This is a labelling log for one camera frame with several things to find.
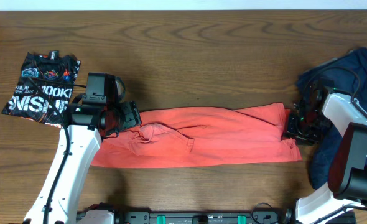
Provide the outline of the orange printed t-shirt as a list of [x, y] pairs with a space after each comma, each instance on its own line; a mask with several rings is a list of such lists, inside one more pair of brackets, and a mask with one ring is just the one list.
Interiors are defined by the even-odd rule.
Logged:
[[140, 126], [101, 143], [92, 165], [152, 169], [299, 161], [295, 140], [282, 136], [288, 115], [282, 103], [145, 111]]

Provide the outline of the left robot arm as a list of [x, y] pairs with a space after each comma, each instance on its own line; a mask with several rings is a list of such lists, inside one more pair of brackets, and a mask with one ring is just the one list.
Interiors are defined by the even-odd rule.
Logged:
[[104, 138], [141, 124], [135, 101], [80, 94], [63, 114], [58, 148], [39, 196], [24, 223], [117, 223], [109, 205], [78, 211], [78, 201]]

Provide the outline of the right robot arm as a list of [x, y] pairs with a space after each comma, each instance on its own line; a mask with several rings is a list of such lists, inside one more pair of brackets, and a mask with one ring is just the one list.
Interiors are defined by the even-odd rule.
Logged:
[[335, 127], [342, 137], [330, 165], [328, 180], [314, 193], [298, 199], [285, 223], [355, 223], [351, 210], [367, 211], [367, 112], [355, 96], [319, 79], [308, 84], [291, 112], [285, 136], [313, 145], [323, 131]]

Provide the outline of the dark blue denim garment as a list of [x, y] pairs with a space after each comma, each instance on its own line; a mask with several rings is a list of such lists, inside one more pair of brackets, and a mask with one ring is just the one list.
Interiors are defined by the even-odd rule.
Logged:
[[[350, 95], [355, 94], [355, 98], [367, 112], [366, 47], [351, 50], [340, 58], [333, 58], [301, 74], [296, 82], [301, 95], [308, 99], [310, 83], [319, 78], [330, 79], [335, 88]], [[309, 166], [309, 179], [314, 189], [318, 189], [327, 182], [328, 171], [341, 140], [342, 136], [334, 126], [323, 132], [322, 141]]]

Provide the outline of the folded black printed t-shirt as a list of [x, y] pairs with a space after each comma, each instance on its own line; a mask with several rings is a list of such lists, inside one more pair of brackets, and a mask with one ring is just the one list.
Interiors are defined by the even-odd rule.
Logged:
[[81, 62], [73, 55], [28, 53], [11, 99], [1, 113], [61, 127]]

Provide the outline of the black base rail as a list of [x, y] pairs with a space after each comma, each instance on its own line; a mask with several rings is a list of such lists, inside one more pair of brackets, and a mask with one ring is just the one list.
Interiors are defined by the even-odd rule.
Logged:
[[106, 203], [95, 204], [77, 213], [77, 223], [110, 224], [280, 224], [294, 223], [291, 212], [285, 215], [275, 208], [257, 208], [250, 212], [173, 213], [128, 211], [122, 212]]

